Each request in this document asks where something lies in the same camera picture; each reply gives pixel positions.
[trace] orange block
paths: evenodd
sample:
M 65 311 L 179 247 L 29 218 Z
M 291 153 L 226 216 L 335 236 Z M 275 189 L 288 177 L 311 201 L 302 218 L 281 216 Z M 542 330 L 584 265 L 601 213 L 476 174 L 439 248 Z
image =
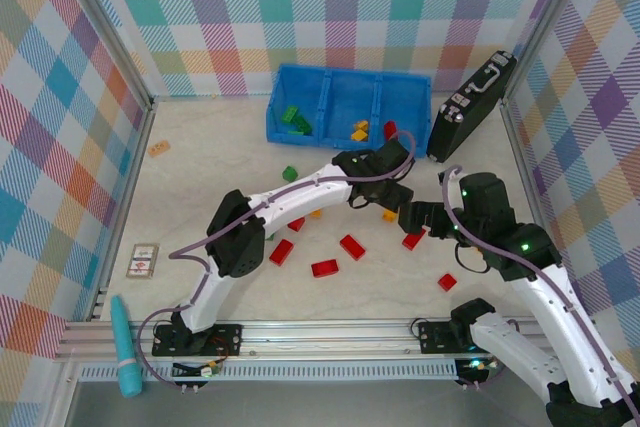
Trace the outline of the orange block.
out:
M 396 220 L 397 216 L 398 214 L 396 214 L 395 212 L 384 209 L 384 213 L 382 214 L 382 219 L 386 220 L 387 222 L 393 222 L 394 220 Z
M 157 144 L 153 144 L 151 147 L 149 147 L 149 150 L 147 150 L 147 152 L 149 152 L 149 155 L 151 157 L 156 157 L 160 154 L 164 154 L 170 148 L 171 146 L 169 145 L 168 141 L 161 140 Z
M 356 130 L 353 134 L 351 134 L 351 140 L 355 140 L 357 142 L 364 142 L 367 140 L 367 133 L 364 130 Z

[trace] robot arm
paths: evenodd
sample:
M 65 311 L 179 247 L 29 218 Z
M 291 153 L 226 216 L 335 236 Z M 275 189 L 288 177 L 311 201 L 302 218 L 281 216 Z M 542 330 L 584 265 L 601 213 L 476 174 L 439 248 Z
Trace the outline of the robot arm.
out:
M 499 271 L 533 313 L 558 359 L 549 358 L 515 332 L 482 299 L 452 311 L 451 327 L 459 343 L 476 345 L 502 360 L 545 402 L 554 425 L 618 426 L 630 420 L 630 410 L 615 382 L 619 381 L 638 405 L 634 379 L 612 355 L 587 316 L 548 234 L 535 224 L 516 222 L 504 183 L 495 175 L 472 174 L 449 181 L 448 201 L 465 230 L 486 244 L 531 262 L 572 305 L 569 310 L 549 283 L 526 266 L 478 245 L 487 265 Z M 463 247 L 473 245 L 454 226 L 443 203 L 406 204 L 400 209 L 399 223 L 407 232 L 427 225 L 432 237 L 453 238 Z M 587 333 L 576 317 L 586 325 Z M 613 378 L 605 371 L 601 356 L 612 366 Z
M 293 184 L 274 191 L 250 196 L 247 205 L 249 208 L 253 208 L 285 188 L 302 184 L 308 180 L 315 181 L 320 177 L 329 176 L 346 177 L 340 167 L 328 164 L 316 173 L 302 178 Z M 266 237 L 277 232 L 289 222 L 299 219 L 314 210 L 347 202 L 351 196 L 351 191 L 352 187 L 346 181 L 326 182 L 317 184 L 317 186 L 312 185 L 294 190 L 289 195 L 283 196 L 269 204 L 268 207 L 256 213 L 256 222 L 262 223 L 262 230 L 264 232 L 264 235 L 261 235 L 262 243 L 264 243 Z M 221 272 L 220 266 L 216 263 L 215 252 L 213 250 L 211 250 L 209 254 L 209 265 L 211 267 L 211 273 L 208 276 L 207 283 L 202 292 L 200 292 L 198 296 L 198 300 L 182 313 L 185 326 L 194 334 L 208 329 L 215 323 L 218 317 L 218 310 L 227 298 L 236 280 L 242 275 L 249 273 L 243 271 Z M 189 298 L 193 298 L 195 293 L 194 289 L 194 292 Z
M 383 177 L 400 168 L 408 156 L 409 152 L 400 142 L 390 140 L 375 152 L 342 152 L 314 174 L 276 190 L 249 197 L 239 190 L 229 192 L 207 229 L 209 236 L 260 204 L 267 206 L 206 245 L 210 272 L 205 274 L 204 285 L 201 287 L 199 283 L 189 297 L 196 300 L 183 302 L 181 306 L 188 308 L 172 316 L 174 327 L 190 340 L 209 329 L 236 280 L 262 263 L 265 238 L 288 223 L 331 205 L 349 202 L 353 207 L 359 198 L 397 212 L 400 205 L 410 202 L 413 196 L 410 189 L 398 184 L 400 179 L 358 183 L 350 179 Z

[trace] metal frame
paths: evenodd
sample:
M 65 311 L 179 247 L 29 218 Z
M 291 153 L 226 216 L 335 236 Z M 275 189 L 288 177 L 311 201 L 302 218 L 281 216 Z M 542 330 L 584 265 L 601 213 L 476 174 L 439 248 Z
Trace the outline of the metal frame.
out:
M 133 194 L 138 183 L 138 177 L 140 176 L 140 170 L 142 167 L 142 161 L 144 160 L 144 154 L 149 142 L 149 136 L 151 135 L 151 127 L 155 120 L 155 111 L 147 110 L 144 112 L 142 121 L 140 136 L 138 138 L 138 145 L 133 154 L 133 160 L 129 166 L 129 172 L 126 177 L 126 184 L 122 192 L 122 198 L 118 205 L 115 220 L 113 223 L 113 230 L 111 239 L 107 245 L 107 252 L 104 257 L 104 261 L 100 265 L 99 275 L 97 275 L 97 282 L 91 288 L 90 298 L 91 302 L 85 307 L 83 318 L 87 321 L 92 319 L 93 310 L 96 306 L 100 289 L 106 288 L 109 285 L 111 279 L 111 272 L 116 262 L 116 256 L 118 255 L 118 248 L 120 247 L 120 240 L 124 234 L 124 227 L 127 222 L 127 216 L 129 215 L 129 209 L 131 208 L 131 202 L 133 201 Z
M 87 18 L 91 21 L 98 37 L 109 50 L 115 65 L 122 73 L 136 100 L 140 105 L 144 105 L 147 110 L 150 110 L 153 97 L 149 89 L 147 89 L 129 52 L 122 43 L 116 28 L 109 20 L 109 16 L 104 10 L 102 3 L 100 0 L 78 0 L 78 2 Z
M 226 361 L 230 370 L 228 378 L 219 380 L 452 380 L 458 378 L 456 360 L 492 357 L 477 353 L 421 354 L 420 341 L 409 330 L 412 320 L 234 321 L 243 325 L 240 355 Z M 524 337 L 553 355 L 533 317 L 515 320 Z M 137 335 L 139 325 L 139 322 L 131 323 L 132 338 Z M 148 325 L 142 335 L 142 350 L 161 375 L 169 375 L 173 360 L 203 360 L 152 358 L 152 342 L 153 327 Z M 291 368 L 301 371 L 292 373 Z M 333 370 L 316 370 L 329 368 Z M 147 372 L 143 374 L 145 381 L 154 381 Z M 111 322 L 67 324 L 47 383 L 50 397 L 44 403 L 45 414 L 38 427 L 65 425 L 78 382 L 114 382 L 116 378 L 117 357 Z
M 419 341 L 409 331 L 412 320 L 233 321 L 243 325 L 242 346 L 237 359 L 291 361 L 428 358 L 429 356 L 420 353 Z M 442 322 L 449 319 L 427 320 Z M 552 352 L 551 345 L 533 317 L 516 320 L 525 337 L 542 350 Z M 131 323 L 134 338 L 139 325 L 139 322 Z M 141 339 L 142 350 L 151 359 L 152 325 L 145 327 Z M 477 358 L 478 355 L 443 353 L 433 357 Z M 202 360 L 198 357 L 181 357 L 184 361 L 196 359 Z M 67 324 L 58 348 L 57 362 L 114 360 L 116 351 L 111 322 Z

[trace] red lego brick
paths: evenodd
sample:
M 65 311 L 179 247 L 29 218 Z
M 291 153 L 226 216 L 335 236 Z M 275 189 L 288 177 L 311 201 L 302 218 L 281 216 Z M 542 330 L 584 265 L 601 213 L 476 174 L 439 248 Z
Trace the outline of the red lego brick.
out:
M 311 264 L 311 271 L 313 272 L 313 276 L 315 278 L 326 277 L 327 275 L 332 275 L 338 272 L 338 262 L 336 259 L 325 260 L 323 262 L 318 262 L 317 264 Z
M 420 242 L 420 239 L 422 239 L 422 237 L 424 237 L 424 234 L 426 233 L 427 231 L 422 229 L 419 234 L 409 234 L 402 241 L 402 245 L 404 245 L 409 250 L 413 250 L 418 242 Z
M 396 123 L 393 120 L 390 120 L 386 124 L 384 124 L 384 140 L 389 140 L 393 134 L 398 131 L 396 127 Z
M 275 250 L 271 253 L 271 257 L 269 257 L 269 260 L 277 266 L 281 266 L 292 250 L 293 243 L 289 242 L 286 239 L 282 239 L 278 244 L 278 247 L 276 247 Z
M 364 255 L 366 250 L 364 247 L 358 243 L 356 239 L 351 237 L 350 235 L 345 236 L 341 241 L 340 245 L 347 253 L 353 257 L 353 260 L 360 260 L 360 258 Z
M 289 222 L 287 225 L 291 230 L 295 230 L 296 232 L 300 232 L 300 229 L 304 225 L 304 217 L 300 217 L 298 220 L 294 220 L 293 222 Z
M 451 274 L 444 274 L 438 281 L 438 284 L 440 284 L 440 287 L 442 287 L 445 292 L 449 292 L 451 290 L 451 287 L 453 287 L 457 283 L 458 281 Z

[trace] black briefcase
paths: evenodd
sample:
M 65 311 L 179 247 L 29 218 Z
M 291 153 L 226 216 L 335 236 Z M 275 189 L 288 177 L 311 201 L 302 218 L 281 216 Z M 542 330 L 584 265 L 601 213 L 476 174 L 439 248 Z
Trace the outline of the black briefcase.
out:
M 509 52 L 497 51 L 440 106 L 427 146 L 431 160 L 447 160 L 489 115 L 498 99 L 504 96 L 517 62 Z

